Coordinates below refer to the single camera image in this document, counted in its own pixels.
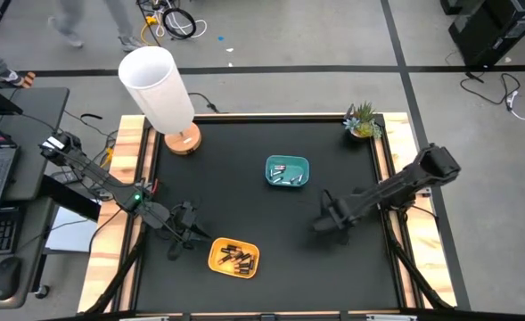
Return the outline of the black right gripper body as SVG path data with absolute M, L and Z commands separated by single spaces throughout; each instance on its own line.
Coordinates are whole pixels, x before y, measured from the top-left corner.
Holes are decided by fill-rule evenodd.
M 335 231 L 355 226 L 364 218 L 364 194 L 352 193 L 333 198 L 329 191 L 322 191 L 319 217 L 332 217 L 337 223 Z

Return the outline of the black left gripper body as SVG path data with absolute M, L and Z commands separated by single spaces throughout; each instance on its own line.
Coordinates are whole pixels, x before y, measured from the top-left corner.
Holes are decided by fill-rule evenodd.
M 196 212 L 190 202 L 185 201 L 175 205 L 170 210 L 170 214 L 171 228 L 178 243 L 183 244 L 199 239 L 199 234 L 195 227 Z

